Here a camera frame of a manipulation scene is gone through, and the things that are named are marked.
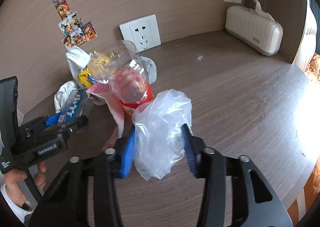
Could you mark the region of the blue white carton box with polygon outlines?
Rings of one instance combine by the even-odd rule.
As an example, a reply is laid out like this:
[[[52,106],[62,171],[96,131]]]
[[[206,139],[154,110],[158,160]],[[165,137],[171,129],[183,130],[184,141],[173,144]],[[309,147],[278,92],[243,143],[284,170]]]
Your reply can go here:
[[[88,97],[86,89],[73,90],[63,106],[57,124],[66,124],[82,115],[89,116],[93,101]]]

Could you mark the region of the clear plastic bag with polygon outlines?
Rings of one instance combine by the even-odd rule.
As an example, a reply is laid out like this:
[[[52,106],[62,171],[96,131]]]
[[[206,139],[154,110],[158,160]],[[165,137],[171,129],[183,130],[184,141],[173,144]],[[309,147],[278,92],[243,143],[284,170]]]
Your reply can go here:
[[[182,126],[192,125],[192,109],[191,99],[184,92],[170,89],[134,111],[134,163],[146,181],[164,178],[183,159]]]

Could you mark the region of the pink white small packet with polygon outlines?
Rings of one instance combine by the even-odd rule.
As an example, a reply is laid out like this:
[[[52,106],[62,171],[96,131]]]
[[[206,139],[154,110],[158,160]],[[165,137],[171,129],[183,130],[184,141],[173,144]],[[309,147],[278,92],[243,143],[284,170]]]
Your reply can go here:
[[[86,90],[87,96],[96,105],[107,105],[116,123],[111,137],[103,146],[103,150],[112,148],[116,141],[123,136],[125,129],[125,112],[118,99],[109,90],[108,85],[95,83]]]

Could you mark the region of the yellow snack wrapper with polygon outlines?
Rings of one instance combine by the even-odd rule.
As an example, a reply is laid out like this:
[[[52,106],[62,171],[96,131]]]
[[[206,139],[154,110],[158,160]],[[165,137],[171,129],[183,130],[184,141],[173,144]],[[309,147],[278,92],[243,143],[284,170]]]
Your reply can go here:
[[[78,74],[80,83],[87,88],[96,83],[108,84],[107,72],[111,64],[108,55],[95,51],[84,70]]]

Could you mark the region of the white tissue box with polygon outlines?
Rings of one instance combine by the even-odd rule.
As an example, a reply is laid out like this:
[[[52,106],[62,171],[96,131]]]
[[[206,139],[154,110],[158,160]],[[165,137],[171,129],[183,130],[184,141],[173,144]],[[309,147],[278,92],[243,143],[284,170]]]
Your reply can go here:
[[[283,27],[261,8],[258,0],[255,8],[231,6],[226,13],[225,30],[256,49],[264,56],[275,55],[283,38]]]

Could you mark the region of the orange bed cover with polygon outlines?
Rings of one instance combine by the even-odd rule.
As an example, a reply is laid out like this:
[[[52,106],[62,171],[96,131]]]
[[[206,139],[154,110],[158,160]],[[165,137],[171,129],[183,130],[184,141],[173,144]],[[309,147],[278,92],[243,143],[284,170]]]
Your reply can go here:
[[[320,84],[320,55],[314,54],[311,62],[307,66],[304,74],[310,81],[316,84]]]

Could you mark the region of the beige padded headboard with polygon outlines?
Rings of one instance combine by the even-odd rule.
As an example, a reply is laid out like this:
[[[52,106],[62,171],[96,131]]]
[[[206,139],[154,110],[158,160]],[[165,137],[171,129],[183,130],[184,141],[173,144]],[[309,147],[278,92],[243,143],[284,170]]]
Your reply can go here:
[[[313,55],[316,52],[316,35],[317,22],[310,7],[310,0],[307,0],[306,17],[302,40],[300,42],[294,64],[303,72],[311,62]]]

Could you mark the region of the colourful wall stickers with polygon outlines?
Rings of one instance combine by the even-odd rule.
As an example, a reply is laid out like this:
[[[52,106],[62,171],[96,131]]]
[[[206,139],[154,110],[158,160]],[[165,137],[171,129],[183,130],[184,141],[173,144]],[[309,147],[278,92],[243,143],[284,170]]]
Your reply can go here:
[[[96,38],[97,32],[91,22],[84,23],[77,11],[72,12],[66,0],[52,0],[61,22],[58,27],[62,32],[62,44],[66,49],[81,46]]]

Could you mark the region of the white wall socket centre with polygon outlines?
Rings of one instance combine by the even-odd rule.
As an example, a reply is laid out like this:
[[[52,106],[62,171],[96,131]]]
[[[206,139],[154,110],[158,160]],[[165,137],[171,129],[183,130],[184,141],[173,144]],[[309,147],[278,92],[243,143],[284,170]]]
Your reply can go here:
[[[123,39],[133,42],[139,52],[161,45],[155,14],[120,24],[119,28]]]

